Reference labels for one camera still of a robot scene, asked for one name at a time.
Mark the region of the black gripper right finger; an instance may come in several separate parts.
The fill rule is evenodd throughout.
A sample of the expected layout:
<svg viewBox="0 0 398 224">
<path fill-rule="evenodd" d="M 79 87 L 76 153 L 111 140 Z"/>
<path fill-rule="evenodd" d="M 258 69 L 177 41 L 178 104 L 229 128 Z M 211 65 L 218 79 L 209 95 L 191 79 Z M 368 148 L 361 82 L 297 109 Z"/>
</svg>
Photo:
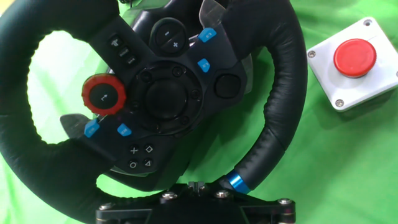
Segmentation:
<svg viewBox="0 0 398 224">
<path fill-rule="evenodd" d="M 246 184 L 225 187 L 197 183 L 197 221 L 219 224 L 294 224 L 295 202 L 289 198 L 265 201 L 248 195 Z"/>
</svg>

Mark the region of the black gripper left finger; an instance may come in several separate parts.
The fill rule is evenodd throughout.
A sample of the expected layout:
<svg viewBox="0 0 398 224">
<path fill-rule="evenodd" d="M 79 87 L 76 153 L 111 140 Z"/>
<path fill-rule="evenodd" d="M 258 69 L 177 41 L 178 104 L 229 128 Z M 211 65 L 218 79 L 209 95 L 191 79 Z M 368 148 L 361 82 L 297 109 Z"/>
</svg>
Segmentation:
<svg viewBox="0 0 398 224">
<path fill-rule="evenodd" d="M 175 184 L 147 197 L 104 203 L 95 212 L 95 223 L 173 223 L 173 217 L 185 215 L 196 196 L 196 182 Z"/>
</svg>

